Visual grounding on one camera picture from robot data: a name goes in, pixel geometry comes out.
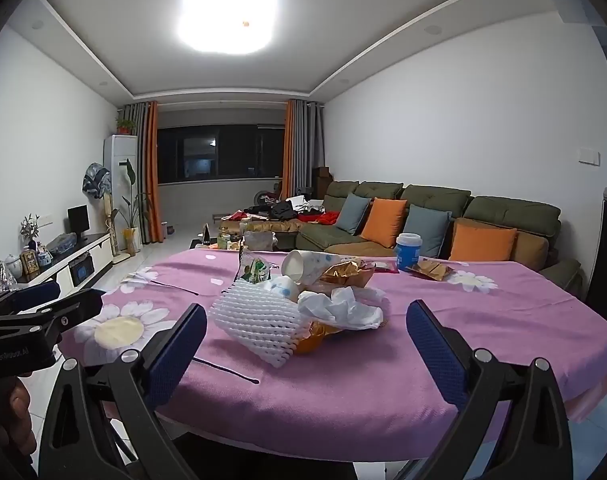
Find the person's left hand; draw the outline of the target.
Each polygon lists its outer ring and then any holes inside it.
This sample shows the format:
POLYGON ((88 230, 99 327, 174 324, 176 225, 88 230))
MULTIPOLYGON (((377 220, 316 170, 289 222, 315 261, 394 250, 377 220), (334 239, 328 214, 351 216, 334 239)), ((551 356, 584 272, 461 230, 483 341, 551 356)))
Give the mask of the person's left hand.
POLYGON ((30 394, 18 377, 0 379, 0 479, 36 479, 30 394))

